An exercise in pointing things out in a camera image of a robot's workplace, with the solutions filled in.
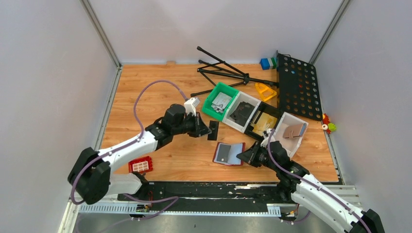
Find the red leather card holder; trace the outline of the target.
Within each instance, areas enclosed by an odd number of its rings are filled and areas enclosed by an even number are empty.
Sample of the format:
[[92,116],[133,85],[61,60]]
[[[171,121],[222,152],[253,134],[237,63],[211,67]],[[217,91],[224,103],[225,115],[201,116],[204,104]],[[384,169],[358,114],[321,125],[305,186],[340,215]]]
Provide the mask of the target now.
[[216,162],[216,152],[218,149],[218,145],[219,144],[226,144],[226,143],[222,143],[219,142],[216,146],[215,152],[214,152],[214,156],[213,156],[213,160],[212,162],[217,163],[217,164],[221,164],[221,165],[225,165],[225,166],[242,166],[243,165],[243,161],[241,161],[240,159],[238,159],[236,157],[237,154],[244,152],[245,150],[245,143],[236,143],[236,144],[229,144],[231,146],[231,150],[230,150],[230,154],[229,154],[229,158],[228,158],[228,162],[227,163],[219,163]]

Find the black credit card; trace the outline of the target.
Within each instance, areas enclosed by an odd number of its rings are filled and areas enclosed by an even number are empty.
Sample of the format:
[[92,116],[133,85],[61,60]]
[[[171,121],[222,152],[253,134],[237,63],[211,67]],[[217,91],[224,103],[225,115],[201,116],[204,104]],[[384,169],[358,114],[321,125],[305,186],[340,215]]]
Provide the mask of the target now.
[[211,120],[209,122],[209,128],[211,129],[211,133],[208,134],[207,139],[209,141],[216,141],[218,138],[219,122]]

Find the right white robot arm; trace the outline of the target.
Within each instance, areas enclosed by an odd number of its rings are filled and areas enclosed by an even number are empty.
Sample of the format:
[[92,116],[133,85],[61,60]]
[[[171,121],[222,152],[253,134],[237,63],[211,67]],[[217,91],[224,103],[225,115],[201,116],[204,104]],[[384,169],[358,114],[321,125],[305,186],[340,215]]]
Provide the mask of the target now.
[[237,158],[254,167],[265,166],[274,170],[279,179],[278,198],[282,202],[293,201],[304,206],[337,233],[385,231],[377,212],[364,211],[330,191],[306,168],[291,160],[278,141],[265,147],[255,142]]

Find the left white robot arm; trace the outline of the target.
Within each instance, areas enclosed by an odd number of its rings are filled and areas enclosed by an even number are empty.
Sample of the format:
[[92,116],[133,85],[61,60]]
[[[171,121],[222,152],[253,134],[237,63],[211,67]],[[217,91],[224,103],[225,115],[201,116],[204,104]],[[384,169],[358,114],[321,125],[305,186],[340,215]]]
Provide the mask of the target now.
[[187,134],[202,137],[211,129],[199,112],[187,112],[180,104],[171,105],[163,117],[147,126],[137,136],[109,148],[88,147],[80,153],[68,175],[72,186],[70,199],[75,204],[95,204],[113,194],[132,195],[136,200],[148,197],[147,180],[137,172],[117,174],[117,169],[145,154],[157,151],[172,142],[173,137]]

